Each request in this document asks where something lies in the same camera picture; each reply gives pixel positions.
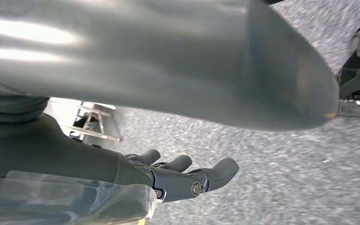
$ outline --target metal screw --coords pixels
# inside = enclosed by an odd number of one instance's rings
[[[162,198],[162,196],[164,195],[164,193],[161,190],[155,190],[155,194],[157,195],[157,199]]]
[[[199,181],[195,181],[191,187],[191,194],[197,197],[201,193],[201,184]]]

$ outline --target yellow tag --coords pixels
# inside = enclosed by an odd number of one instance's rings
[[[139,220],[139,225],[145,225],[145,219]]]

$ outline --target curved metal surface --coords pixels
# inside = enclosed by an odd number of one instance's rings
[[[258,0],[0,0],[0,83],[257,129],[320,125],[338,91]]]

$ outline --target plastic wrap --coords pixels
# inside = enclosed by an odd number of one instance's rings
[[[151,217],[152,188],[11,171],[0,178],[0,225],[123,224]]]

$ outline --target robotic hand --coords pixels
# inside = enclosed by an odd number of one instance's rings
[[[161,156],[157,150],[149,150],[144,154],[126,155],[132,164],[142,169],[153,178],[153,188],[160,202],[172,202],[195,198],[199,194],[222,188],[238,172],[237,163],[226,158],[213,168],[202,168],[183,174],[192,164],[186,155],[175,158],[170,163],[156,163]]]

